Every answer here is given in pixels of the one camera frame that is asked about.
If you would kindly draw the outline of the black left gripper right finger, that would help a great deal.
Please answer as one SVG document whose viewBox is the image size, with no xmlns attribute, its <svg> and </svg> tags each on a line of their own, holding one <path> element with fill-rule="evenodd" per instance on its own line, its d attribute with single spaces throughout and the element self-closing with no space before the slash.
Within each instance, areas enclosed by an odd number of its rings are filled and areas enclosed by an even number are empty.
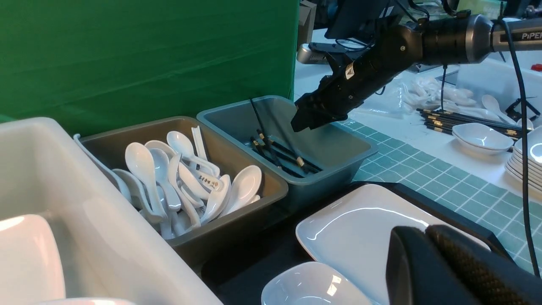
<svg viewBox="0 0 542 305">
<path fill-rule="evenodd" d="M 483 305 L 542 303 L 541 278 L 449 226 L 430 225 L 426 235 L 457 278 Z"/>
</svg>

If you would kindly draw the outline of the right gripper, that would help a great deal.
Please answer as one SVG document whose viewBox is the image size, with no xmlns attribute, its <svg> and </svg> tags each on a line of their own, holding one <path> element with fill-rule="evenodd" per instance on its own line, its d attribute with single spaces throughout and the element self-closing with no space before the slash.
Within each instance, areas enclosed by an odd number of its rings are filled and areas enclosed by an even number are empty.
<svg viewBox="0 0 542 305">
<path fill-rule="evenodd" d="M 350 111 L 422 57 L 422 31 L 404 25 L 389 28 L 353 62 L 344 66 L 331 62 L 332 75 L 296 101 L 297 111 L 291 120 L 293 131 L 313 130 L 345 120 Z"/>
</svg>

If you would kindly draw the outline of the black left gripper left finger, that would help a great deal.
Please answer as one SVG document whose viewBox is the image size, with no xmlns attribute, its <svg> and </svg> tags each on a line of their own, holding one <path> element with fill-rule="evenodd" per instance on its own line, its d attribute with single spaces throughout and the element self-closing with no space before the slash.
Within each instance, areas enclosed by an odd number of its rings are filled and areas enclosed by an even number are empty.
<svg viewBox="0 0 542 305">
<path fill-rule="evenodd" d="M 422 230 L 391 230 L 386 265 L 391 305 L 480 305 Z"/>
</svg>

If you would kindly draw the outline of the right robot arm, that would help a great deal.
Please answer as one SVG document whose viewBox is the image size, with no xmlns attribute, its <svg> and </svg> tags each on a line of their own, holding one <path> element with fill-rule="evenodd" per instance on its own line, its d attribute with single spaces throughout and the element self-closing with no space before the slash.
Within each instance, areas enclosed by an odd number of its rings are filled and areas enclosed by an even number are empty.
<svg viewBox="0 0 542 305">
<path fill-rule="evenodd" d="M 332 75 L 296 101 L 296 133 L 345 120 L 370 95 L 413 64 L 480 63 L 494 52 L 493 23 L 482 15 L 395 25 L 354 60 L 339 64 L 328 56 Z"/>
</svg>

